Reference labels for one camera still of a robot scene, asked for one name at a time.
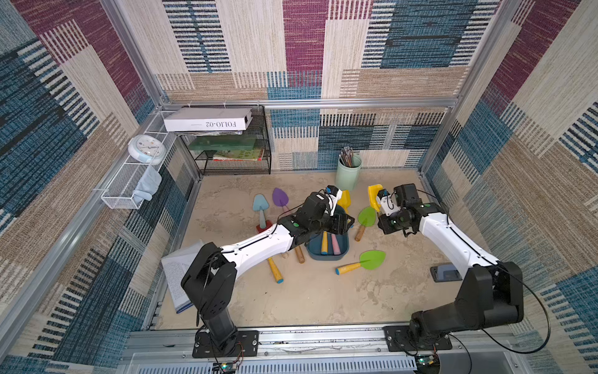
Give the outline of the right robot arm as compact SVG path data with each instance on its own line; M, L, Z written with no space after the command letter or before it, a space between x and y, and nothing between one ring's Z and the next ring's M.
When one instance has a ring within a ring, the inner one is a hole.
M386 327L389 350L447 350L449 334L516 324L523 320L523 274L513 262L502 262L462 232L447 208L425 203L414 184L392 192L380 185L368 189L384 234L422 234L449 259L461 285L451 303L415 312L406 327Z

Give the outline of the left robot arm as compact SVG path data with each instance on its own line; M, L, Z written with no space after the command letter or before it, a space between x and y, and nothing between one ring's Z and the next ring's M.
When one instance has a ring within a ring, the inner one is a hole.
M194 358L257 355L257 333L240 333L227 307L236 280L246 271L329 232L343 235L354 218L336 207L343 191L334 185L313 192L291 212L283 213L273 226L229 246L212 242L202 246L181 280L181 287L197 309L196 322L205 331L196 334Z

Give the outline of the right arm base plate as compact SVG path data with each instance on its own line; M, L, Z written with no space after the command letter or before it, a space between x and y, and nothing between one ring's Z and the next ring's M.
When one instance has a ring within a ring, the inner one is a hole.
M390 352L450 351L453 344L447 335L425 335L413 333L408 325L391 325L382 328Z

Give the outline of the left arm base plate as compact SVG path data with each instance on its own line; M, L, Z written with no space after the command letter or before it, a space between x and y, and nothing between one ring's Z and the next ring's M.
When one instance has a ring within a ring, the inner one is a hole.
M198 331L192 350L193 358L255 357L259 349L258 330L239 330L218 344L207 331Z

